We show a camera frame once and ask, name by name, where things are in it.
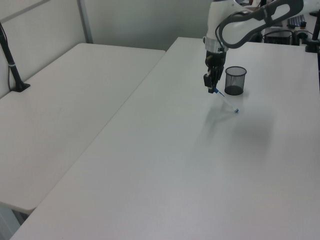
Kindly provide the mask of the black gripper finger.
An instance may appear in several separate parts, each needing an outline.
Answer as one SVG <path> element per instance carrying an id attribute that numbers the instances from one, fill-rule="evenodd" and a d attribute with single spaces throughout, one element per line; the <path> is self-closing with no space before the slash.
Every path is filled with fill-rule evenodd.
<path id="1" fill-rule="evenodd" d="M 204 81 L 204 85 L 208 89 L 208 92 L 213 94 L 214 93 L 215 76 L 212 73 L 212 70 L 210 68 L 207 70 L 207 73 L 203 75 L 203 81 Z"/>
<path id="2" fill-rule="evenodd" d="M 215 66 L 213 68 L 213 87 L 216 88 L 219 80 L 221 79 L 222 73 L 224 71 L 224 66 Z"/>

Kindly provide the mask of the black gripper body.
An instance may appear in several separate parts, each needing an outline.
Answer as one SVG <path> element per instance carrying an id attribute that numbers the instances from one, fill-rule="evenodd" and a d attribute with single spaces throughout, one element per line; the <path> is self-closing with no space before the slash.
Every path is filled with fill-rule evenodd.
<path id="1" fill-rule="evenodd" d="M 223 69 L 226 62 L 226 51 L 210 52 L 206 51 L 205 65 L 209 70 L 211 69 Z"/>

